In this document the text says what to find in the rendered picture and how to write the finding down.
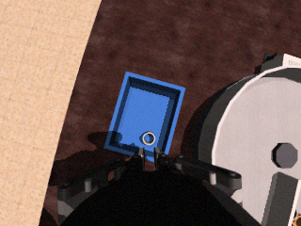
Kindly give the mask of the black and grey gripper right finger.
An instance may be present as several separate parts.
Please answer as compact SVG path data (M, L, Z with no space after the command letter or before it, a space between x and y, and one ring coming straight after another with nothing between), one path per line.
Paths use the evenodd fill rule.
M156 170L198 178L226 192L226 194L243 207L242 175L238 172L224 169L182 154L175 155L175 159L169 158L168 154L165 154L163 150L159 150L158 147L153 147L153 151ZM186 167L193 171L193 176L186 174Z

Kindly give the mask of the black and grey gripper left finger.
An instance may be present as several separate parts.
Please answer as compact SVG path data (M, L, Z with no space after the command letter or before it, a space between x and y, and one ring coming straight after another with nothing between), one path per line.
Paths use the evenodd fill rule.
M60 183L56 187L59 226L74 208L93 193L118 179L139 175L141 170L145 170L145 148L136 151L128 162L118 157ZM114 171L114 178L108 181L111 171Z

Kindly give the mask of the blue open crate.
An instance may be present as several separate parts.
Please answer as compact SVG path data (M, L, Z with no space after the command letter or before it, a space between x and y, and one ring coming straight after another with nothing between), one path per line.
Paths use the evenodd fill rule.
M126 72L105 142L105 149L133 156L145 148L145 160L154 162L153 147L168 154L185 88ZM155 135L143 142L147 131Z

